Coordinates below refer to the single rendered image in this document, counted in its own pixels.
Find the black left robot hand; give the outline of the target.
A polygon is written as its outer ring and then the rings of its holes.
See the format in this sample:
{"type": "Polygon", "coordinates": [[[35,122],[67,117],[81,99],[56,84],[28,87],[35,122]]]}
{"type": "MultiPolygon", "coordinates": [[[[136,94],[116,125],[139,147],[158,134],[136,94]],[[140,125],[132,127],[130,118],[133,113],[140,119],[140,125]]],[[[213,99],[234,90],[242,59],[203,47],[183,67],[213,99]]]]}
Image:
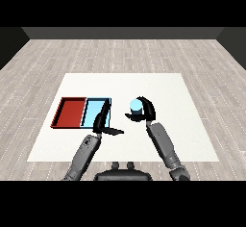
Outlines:
{"type": "Polygon", "coordinates": [[[93,130],[92,130],[93,133],[96,133],[98,135],[108,134],[112,136],[123,134],[122,130],[106,127],[106,119],[110,108],[111,108],[111,103],[110,100],[107,99],[102,106],[101,112],[98,113],[94,119],[93,130]]]}

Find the red shallow open box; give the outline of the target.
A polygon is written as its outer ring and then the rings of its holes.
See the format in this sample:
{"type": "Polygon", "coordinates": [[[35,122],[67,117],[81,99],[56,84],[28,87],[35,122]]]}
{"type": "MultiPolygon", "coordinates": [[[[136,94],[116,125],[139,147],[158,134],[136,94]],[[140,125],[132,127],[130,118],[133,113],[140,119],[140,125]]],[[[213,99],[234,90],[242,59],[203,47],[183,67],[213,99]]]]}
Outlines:
{"type": "Polygon", "coordinates": [[[79,129],[85,104],[85,97],[63,97],[55,112],[51,128],[79,129]]]}

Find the light blue shallow open box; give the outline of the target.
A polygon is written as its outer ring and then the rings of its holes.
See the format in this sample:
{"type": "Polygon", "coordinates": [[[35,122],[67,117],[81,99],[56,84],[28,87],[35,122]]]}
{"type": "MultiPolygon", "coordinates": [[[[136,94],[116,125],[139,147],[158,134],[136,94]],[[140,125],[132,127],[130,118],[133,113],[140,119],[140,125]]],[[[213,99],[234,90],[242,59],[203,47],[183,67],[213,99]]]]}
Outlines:
{"type": "Polygon", "coordinates": [[[88,97],[86,100],[80,127],[82,129],[92,129],[96,115],[101,112],[107,97],[88,97]]]}

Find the small blue can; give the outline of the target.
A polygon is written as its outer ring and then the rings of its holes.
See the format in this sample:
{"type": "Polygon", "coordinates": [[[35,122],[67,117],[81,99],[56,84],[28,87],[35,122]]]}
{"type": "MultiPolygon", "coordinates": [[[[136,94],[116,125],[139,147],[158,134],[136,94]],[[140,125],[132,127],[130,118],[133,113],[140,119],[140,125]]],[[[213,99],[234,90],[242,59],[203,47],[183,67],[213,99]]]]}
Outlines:
{"type": "Polygon", "coordinates": [[[132,115],[142,114],[142,102],[138,99],[132,100],[130,110],[132,115]]]}

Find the dark grey robot body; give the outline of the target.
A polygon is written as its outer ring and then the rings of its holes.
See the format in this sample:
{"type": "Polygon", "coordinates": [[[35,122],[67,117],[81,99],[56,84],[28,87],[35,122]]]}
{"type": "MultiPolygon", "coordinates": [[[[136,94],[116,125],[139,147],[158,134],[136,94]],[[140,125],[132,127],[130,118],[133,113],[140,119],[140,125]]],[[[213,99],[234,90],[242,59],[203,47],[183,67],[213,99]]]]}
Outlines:
{"type": "Polygon", "coordinates": [[[119,162],[113,162],[110,170],[97,173],[94,181],[152,181],[149,173],[135,169],[133,162],[127,162],[126,169],[119,168],[119,162]]]}

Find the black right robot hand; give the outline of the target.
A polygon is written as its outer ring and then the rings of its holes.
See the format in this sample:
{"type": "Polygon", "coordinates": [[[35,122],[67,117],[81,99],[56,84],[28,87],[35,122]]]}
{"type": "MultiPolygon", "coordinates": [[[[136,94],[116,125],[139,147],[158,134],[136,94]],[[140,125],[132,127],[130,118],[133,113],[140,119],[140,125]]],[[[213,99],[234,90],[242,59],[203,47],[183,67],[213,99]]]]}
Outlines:
{"type": "Polygon", "coordinates": [[[153,103],[145,98],[144,96],[138,96],[136,99],[142,102],[142,114],[132,115],[131,113],[126,113],[126,116],[131,119],[131,121],[153,121],[156,119],[156,111],[153,103]]]}

